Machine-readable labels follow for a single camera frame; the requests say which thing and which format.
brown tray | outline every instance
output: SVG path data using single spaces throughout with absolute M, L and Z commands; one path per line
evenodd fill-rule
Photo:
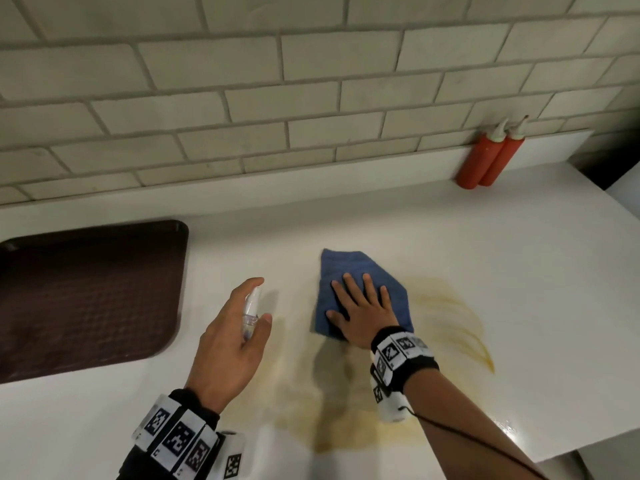
M 0 383 L 139 360 L 178 329 L 189 236 L 180 221 L 0 244 Z

finger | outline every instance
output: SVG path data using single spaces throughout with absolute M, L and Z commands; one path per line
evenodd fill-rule
M 253 291 L 254 288 L 264 283 L 264 278 L 249 278 L 240 286 L 231 291 L 229 299 L 225 303 L 225 308 L 233 314 L 240 313 L 244 310 L 244 300 Z
M 365 273 L 362 275 L 362 281 L 364 281 L 364 289 L 367 292 L 367 298 L 372 305 L 380 305 L 378 302 L 378 293 L 376 293 L 376 287 L 373 286 L 373 279 L 371 275 Z
M 338 301 L 340 301 L 340 304 L 344 306 L 347 310 L 350 308 L 355 308 L 357 306 L 349 296 L 349 293 L 347 293 L 347 291 L 344 290 L 344 288 L 339 282 L 335 280 L 332 281 L 331 288 L 333 288 L 333 291 L 335 291 L 335 294 L 338 297 Z
M 364 298 L 364 295 L 362 294 L 362 291 L 360 290 L 360 288 L 358 288 L 358 284 L 356 283 L 356 280 L 353 279 L 352 275 L 350 275 L 349 273 L 344 273 L 342 275 L 342 279 L 344 280 L 344 284 L 347 285 L 347 289 L 349 290 L 350 295 L 353 297 L 354 301 L 357 304 L 359 305 L 369 304 L 367 299 Z
M 260 317 L 260 320 L 256 322 L 255 328 L 253 329 L 253 335 L 244 345 L 245 353 L 259 357 L 260 360 L 262 359 L 262 353 L 271 335 L 272 321 L 273 317 L 271 314 L 265 313 Z
M 384 285 L 380 286 L 380 298 L 382 299 L 382 308 L 392 312 L 393 308 L 391 308 L 391 297 L 389 296 L 389 290 Z
M 335 310 L 327 310 L 325 313 L 326 317 L 329 319 L 329 322 L 333 323 L 340 329 L 340 331 L 344 334 L 344 329 L 347 327 L 347 319 L 343 314 L 336 312 Z

blue cloth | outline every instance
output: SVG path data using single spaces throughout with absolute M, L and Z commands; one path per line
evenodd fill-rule
M 361 290 L 364 290 L 362 275 L 369 273 L 376 290 L 378 290 L 378 298 L 380 298 L 380 286 L 386 286 L 391 297 L 391 306 L 398 322 L 405 329 L 413 331 L 411 315 L 409 314 L 409 298 L 404 286 L 378 266 L 369 256 L 360 251 L 341 252 L 325 249 L 320 257 L 320 266 L 320 291 L 318 292 L 316 304 L 316 333 L 338 340 L 345 340 L 342 332 L 329 322 L 325 314 L 327 310 L 338 310 L 347 320 L 349 319 L 347 310 L 341 306 L 333 288 L 331 288 L 332 280 L 344 285 L 342 280 L 344 273 L 351 274 Z

sleeve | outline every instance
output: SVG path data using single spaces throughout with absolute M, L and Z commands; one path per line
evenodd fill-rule
M 190 389 L 176 389 L 169 397 L 180 403 L 185 409 L 194 412 L 203 419 L 212 430 L 216 430 L 220 415 L 204 408 L 194 391 Z M 160 441 L 162 435 L 161 433 L 157 442 Z M 207 466 L 211 468 L 212 462 L 213 458 L 211 462 L 206 462 L 209 463 L 209 465 L 206 463 L 203 465 L 201 471 L 206 472 L 208 470 Z M 147 452 L 142 451 L 137 446 L 133 446 L 133 449 L 129 452 L 120 468 L 117 480 L 175 480 L 175 478 Z

black cable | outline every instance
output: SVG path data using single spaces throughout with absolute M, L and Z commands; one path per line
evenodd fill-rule
M 463 438 L 468 439 L 469 441 L 473 441 L 473 443 L 477 443 L 480 446 L 484 446 L 485 448 L 488 448 L 491 451 L 495 451 L 496 453 L 502 455 L 503 457 L 508 458 L 512 462 L 517 463 L 522 468 L 526 468 L 528 471 L 530 471 L 530 473 L 532 473 L 533 475 L 537 476 L 538 478 L 541 478 L 542 480 L 548 480 L 548 478 L 546 476 L 542 475 L 535 468 L 531 468 L 530 466 L 528 466 L 523 461 L 518 460 L 515 456 L 510 455 L 506 451 L 502 451 L 500 448 L 498 448 L 496 446 L 493 446 L 491 443 L 487 443 L 486 441 L 481 440 L 480 438 L 478 438 L 478 437 L 476 437 L 474 435 L 470 435 L 469 433 L 461 431 L 460 429 L 452 428 L 451 426 L 447 426 L 446 424 L 442 424 L 442 423 L 439 423 L 439 422 L 434 421 L 432 419 L 427 419 L 424 416 L 420 416 L 420 414 L 414 413 L 413 411 L 411 411 L 411 409 L 407 408 L 406 406 L 401 406 L 400 408 L 398 408 L 398 411 L 402 411 L 403 409 L 406 409 L 407 411 L 409 411 L 409 414 L 411 414 L 412 416 L 414 416 L 414 417 L 416 417 L 418 419 L 421 419 L 424 422 L 429 423 L 432 426 L 435 426 L 436 428 L 440 428 L 440 429 L 443 429 L 444 431 L 448 431 L 448 432 L 453 433 L 455 435 L 462 436 Z

